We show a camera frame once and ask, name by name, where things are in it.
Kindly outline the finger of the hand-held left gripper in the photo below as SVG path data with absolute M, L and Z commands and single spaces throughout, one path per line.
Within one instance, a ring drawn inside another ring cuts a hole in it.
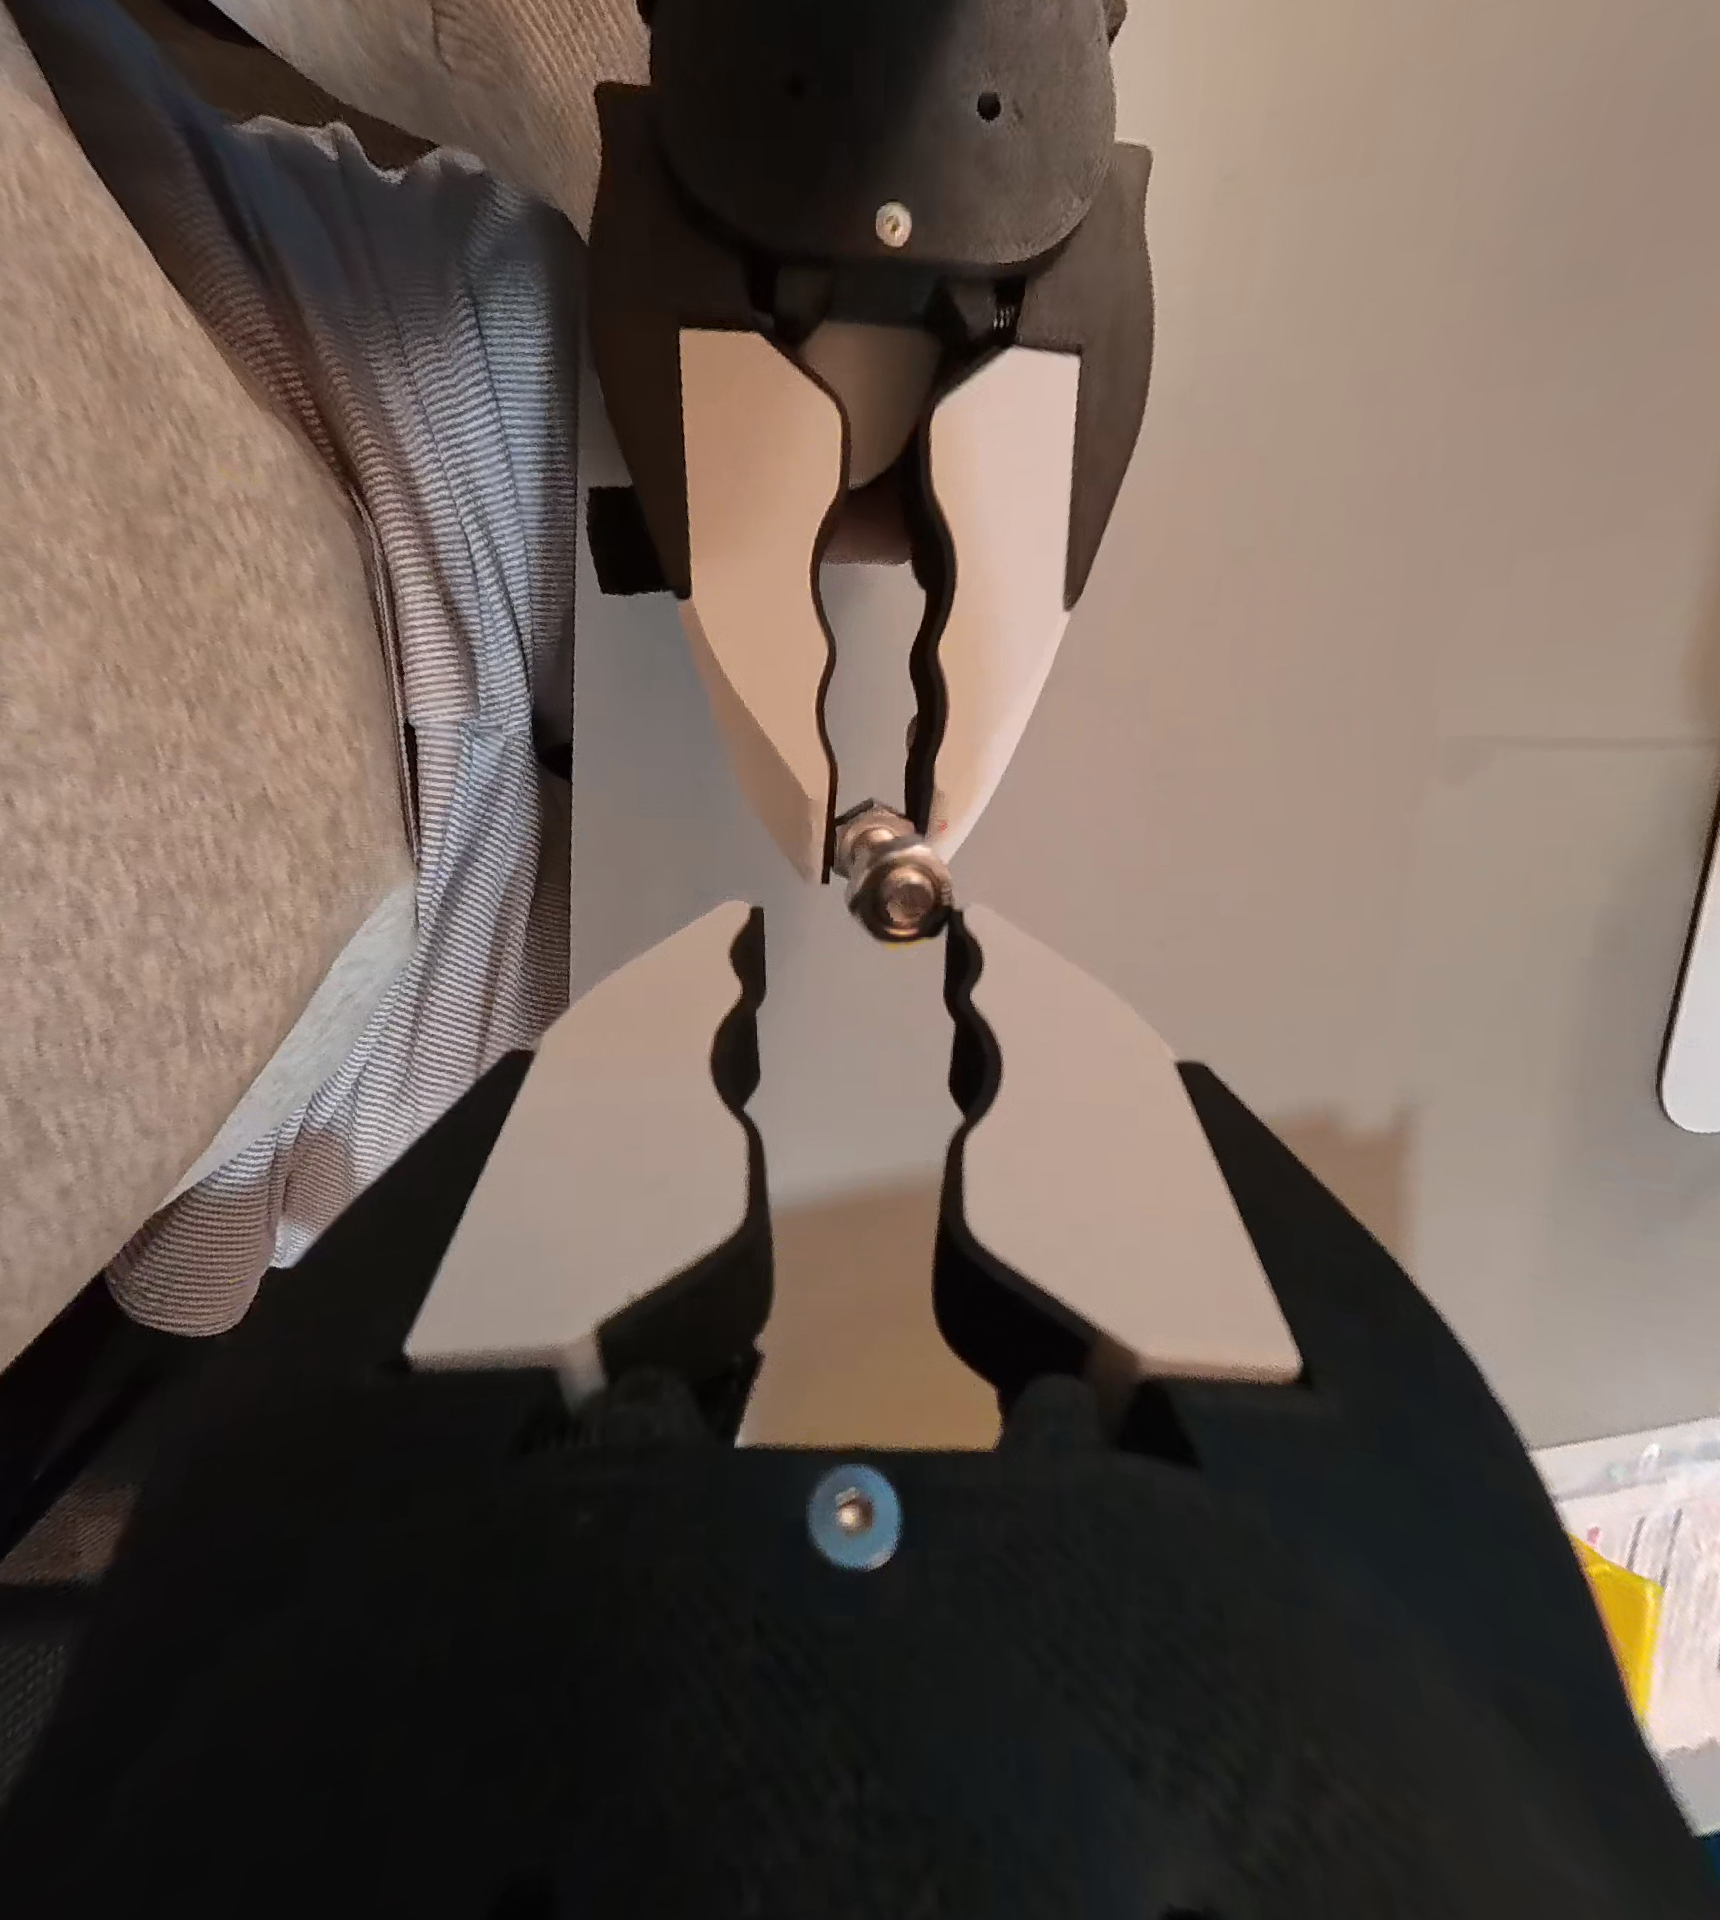
M 1079 385 L 1071 353 L 1003 349 L 923 424 L 907 810 L 941 856 L 986 815 L 1070 623 Z
M 838 781 L 819 564 L 847 493 L 847 418 L 768 338 L 684 328 L 679 431 L 679 627 L 741 796 L 785 864 L 819 887 Z

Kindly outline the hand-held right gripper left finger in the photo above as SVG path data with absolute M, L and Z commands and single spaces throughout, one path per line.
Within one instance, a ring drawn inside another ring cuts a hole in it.
M 692 1385 L 771 1313 L 750 1116 L 762 912 L 727 901 L 581 997 L 541 1039 L 402 1344 L 419 1372 Z

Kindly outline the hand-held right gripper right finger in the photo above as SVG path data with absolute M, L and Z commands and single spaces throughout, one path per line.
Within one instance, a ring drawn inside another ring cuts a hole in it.
M 1279 1387 L 1304 1363 L 1159 1032 L 986 906 L 946 946 L 960 1108 L 934 1308 L 996 1388 Z

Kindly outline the steel hex nut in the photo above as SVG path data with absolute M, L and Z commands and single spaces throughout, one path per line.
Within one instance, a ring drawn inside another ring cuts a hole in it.
M 855 805 L 831 823 L 827 872 L 855 885 L 890 848 L 916 838 L 911 823 L 880 800 Z

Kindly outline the steel hex bolt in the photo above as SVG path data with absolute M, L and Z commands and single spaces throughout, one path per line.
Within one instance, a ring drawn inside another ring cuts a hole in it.
M 946 930 L 951 876 L 939 852 L 916 836 L 892 846 L 852 885 L 842 885 L 849 918 L 885 946 L 911 946 Z

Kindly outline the yellow plastic bin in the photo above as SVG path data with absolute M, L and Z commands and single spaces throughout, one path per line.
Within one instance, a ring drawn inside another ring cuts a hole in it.
M 1591 1537 L 1569 1539 L 1611 1648 L 1627 1704 L 1645 1720 L 1654 1695 L 1663 1625 L 1663 1588 L 1601 1555 Z

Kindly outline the person's left forearm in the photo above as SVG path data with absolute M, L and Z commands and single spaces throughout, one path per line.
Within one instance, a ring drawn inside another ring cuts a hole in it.
M 590 234 L 598 89 L 642 84 L 635 2 L 220 2 L 306 81 L 370 119 L 479 163 Z

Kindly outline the grey desk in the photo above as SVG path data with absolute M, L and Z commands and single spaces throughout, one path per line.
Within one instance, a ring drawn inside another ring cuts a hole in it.
M 1219 1072 L 1532 1444 L 1720 1412 L 1720 5 L 1129 5 L 1146 426 L 964 896 Z

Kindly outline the person's left hand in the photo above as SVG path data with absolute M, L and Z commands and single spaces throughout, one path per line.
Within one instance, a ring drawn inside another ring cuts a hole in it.
M 906 493 L 896 470 L 849 488 L 826 523 L 817 566 L 910 566 L 913 536 L 906 518 Z

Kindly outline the striped blue shirt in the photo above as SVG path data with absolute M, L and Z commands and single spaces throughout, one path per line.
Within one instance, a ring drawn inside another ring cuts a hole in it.
M 567 1001 L 577 240 L 342 126 L 188 109 L 150 147 L 128 218 L 352 510 L 414 868 L 110 1263 L 134 1322 L 216 1337 Z

